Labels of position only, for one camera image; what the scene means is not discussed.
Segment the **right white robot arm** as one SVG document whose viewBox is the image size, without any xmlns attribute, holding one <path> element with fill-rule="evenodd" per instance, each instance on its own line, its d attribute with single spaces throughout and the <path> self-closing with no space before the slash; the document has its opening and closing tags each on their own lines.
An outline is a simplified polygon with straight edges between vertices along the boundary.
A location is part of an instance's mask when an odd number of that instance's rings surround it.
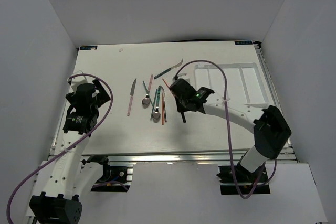
<svg viewBox="0 0 336 224">
<path fill-rule="evenodd" d="M 269 105 L 267 108 L 232 103 L 214 90 L 201 87 L 195 90 L 186 80 L 177 79 L 169 90 L 175 97 L 177 110 L 200 112 L 237 124 L 254 135 L 254 146 L 249 149 L 235 166 L 238 177 L 247 182 L 268 160 L 276 160 L 292 131 L 280 110 Z"/>
</svg>

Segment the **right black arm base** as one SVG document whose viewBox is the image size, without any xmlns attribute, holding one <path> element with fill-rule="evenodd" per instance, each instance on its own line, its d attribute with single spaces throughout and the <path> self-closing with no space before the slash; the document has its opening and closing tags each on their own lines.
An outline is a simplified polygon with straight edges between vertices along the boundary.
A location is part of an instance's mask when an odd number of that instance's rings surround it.
<svg viewBox="0 0 336 224">
<path fill-rule="evenodd" d="M 254 173 L 242 173 L 238 171 L 235 167 L 235 174 L 238 183 L 238 187 L 241 193 L 244 196 L 247 196 L 252 190 L 254 183 L 257 181 L 257 178 L 260 174 L 260 169 L 257 169 Z M 239 195 L 238 190 L 235 186 L 231 166 L 220 166 L 219 173 L 216 175 L 220 181 L 220 193 L 222 195 Z M 270 194 L 270 186 L 269 186 L 269 177 L 264 167 L 262 170 L 262 174 L 258 181 L 258 184 L 253 191 L 253 194 L 256 195 L 267 195 Z"/>
</svg>

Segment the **green handled spoon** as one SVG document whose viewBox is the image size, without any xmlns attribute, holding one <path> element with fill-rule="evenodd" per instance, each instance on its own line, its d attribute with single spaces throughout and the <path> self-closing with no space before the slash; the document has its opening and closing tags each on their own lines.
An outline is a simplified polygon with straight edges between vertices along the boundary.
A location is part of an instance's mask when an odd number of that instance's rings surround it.
<svg viewBox="0 0 336 224">
<path fill-rule="evenodd" d="M 154 109 L 154 112 L 152 113 L 152 119 L 155 121 L 159 120 L 161 117 L 161 113 L 159 112 L 159 107 L 160 107 L 160 104 L 159 106 L 156 106 L 156 103 L 155 103 L 155 109 Z"/>
</svg>

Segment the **left blue corner label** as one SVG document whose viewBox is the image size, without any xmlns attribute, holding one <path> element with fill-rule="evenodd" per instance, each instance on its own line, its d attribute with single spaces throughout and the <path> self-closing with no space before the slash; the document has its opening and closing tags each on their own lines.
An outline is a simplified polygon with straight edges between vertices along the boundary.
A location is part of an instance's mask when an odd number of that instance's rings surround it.
<svg viewBox="0 0 336 224">
<path fill-rule="evenodd" d="M 80 46 L 79 50 L 97 50 L 98 46 Z"/>
</svg>

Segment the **dark thin chopstick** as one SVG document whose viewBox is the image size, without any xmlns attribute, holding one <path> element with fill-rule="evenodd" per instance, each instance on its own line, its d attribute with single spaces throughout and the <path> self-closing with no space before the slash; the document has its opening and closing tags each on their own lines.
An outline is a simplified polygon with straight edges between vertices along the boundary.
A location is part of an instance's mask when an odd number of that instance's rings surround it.
<svg viewBox="0 0 336 224">
<path fill-rule="evenodd" d="M 164 99 L 163 99 L 163 111 L 164 111 L 164 122 L 167 123 L 166 105 Z"/>
</svg>

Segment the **pink handled knife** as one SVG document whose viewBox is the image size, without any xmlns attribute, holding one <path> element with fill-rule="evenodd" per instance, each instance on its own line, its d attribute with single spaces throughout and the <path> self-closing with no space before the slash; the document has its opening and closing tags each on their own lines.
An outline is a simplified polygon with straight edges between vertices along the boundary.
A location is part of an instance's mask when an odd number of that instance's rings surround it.
<svg viewBox="0 0 336 224">
<path fill-rule="evenodd" d="M 134 92 L 135 92 L 136 81 L 137 81 L 137 78 L 134 79 L 131 90 L 130 90 L 130 101 L 129 101 L 129 105 L 128 105 L 127 116 L 130 116 L 130 113 L 131 113 L 131 107 L 132 107 L 133 96 L 134 96 Z"/>
</svg>

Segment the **white divided utensil tray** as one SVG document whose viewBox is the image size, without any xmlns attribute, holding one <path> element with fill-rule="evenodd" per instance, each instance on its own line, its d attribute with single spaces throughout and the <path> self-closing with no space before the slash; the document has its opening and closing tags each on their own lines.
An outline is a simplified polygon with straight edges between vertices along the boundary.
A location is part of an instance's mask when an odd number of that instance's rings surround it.
<svg viewBox="0 0 336 224">
<path fill-rule="evenodd" d="M 266 89 L 256 63 L 220 64 L 228 80 L 227 97 L 237 103 L 265 108 L 269 105 Z M 194 68 L 195 88 L 207 87 L 222 95 L 224 77 L 212 64 L 200 63 Z"/>
</svg>

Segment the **pink handled spoon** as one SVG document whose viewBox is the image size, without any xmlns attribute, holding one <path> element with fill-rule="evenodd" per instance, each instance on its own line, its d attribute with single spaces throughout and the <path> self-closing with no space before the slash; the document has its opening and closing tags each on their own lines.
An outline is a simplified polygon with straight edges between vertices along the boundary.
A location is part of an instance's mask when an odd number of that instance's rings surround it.
<svg viewBox="0 0 336 224">
<path fill-rule="evenodd" d="M 151 97 L 150 97 L 150 90 L 151 90 L 153 78 L 154 78 L 154 76 L 151 75 L 148 85 L 146 85 L 145 82 L 143 81 L 143 86 L 144 86 L 145 91 L 146 91 L 146 96 L 142 99 L 142 106 L 144 108 L 147 108 L 150 104 L 152 104 L 152 100 L 151 100 Z"/>
</svg>

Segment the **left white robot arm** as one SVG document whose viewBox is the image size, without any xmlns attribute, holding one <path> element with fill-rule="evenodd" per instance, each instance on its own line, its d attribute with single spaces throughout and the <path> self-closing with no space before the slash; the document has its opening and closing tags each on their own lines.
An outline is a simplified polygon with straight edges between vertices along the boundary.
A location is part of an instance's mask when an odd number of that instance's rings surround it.
<svg viewBox="0 0 336 224">
<path fill-rule="evenodd" d="M 71 81 L 73 89 L 66 95 L 60 153 L 50 163 L 54 168 L 40 195 L 33 195 L 29 207 L 39 223 L 78 223 L 82 214 L 80 195 L 93 184 L 110 178 L 111 168 L 103 163 L 89 165 L 77 175 L 82 154 L 95 129 L 104 121 L 99 108 L 113 103 L 111 88 L 100 78 L 91 83 Z"/>
</svg>

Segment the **floral handled knife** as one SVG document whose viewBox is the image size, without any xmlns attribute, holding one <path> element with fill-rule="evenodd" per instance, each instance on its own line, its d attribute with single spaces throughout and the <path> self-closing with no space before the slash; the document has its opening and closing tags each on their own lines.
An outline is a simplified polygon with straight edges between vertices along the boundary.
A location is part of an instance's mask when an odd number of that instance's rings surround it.
<svg viewBox="0 0 336 224">
<path fill-rule="evenodd" d="M 184 112 L 181 112 L 181 117 L 182 117 L 183 123 L 186 123 L 186 118 L 185 118 Z"/>
</svg>

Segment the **green chopstick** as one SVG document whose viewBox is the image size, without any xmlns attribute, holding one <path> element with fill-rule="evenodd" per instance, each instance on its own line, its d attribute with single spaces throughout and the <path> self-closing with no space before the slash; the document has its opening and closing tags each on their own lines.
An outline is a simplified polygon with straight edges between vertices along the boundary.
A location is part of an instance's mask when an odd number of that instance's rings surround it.
<svg viewBox="0 0 336 224">
<path fill-rule="evenodd" d="M 158 92 L 158 88 L 156 88 L 156 90 L 155 90 L 155 96 L 154 96 L 154 100 L 153 100 L 153 104 L 152 104 L 152 111 L 151 111 L 151 114 L 150 114 L 150 121 L 152 120 L 152 113 L 154 112 L 154 109 L 155 109 L 157 92 Z"/>
</svg>

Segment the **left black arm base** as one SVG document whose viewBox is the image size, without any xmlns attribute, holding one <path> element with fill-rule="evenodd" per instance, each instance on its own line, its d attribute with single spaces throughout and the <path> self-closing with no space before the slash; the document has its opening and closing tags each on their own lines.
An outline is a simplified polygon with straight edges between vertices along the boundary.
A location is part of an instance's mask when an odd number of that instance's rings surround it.
<svg viewBox="0 0 336 224">
<path fill-rule="evenodd" d="M 91 192 L 126 193 L 129 190 L 130 181 L 127 179 L 127 166 L 111 166 L 108 157 L 104 155 L 92 155 L 81 162 L 83 168 L 90 163 L 100 165 L 102 176 L 94 183 Z"/>
</svg>

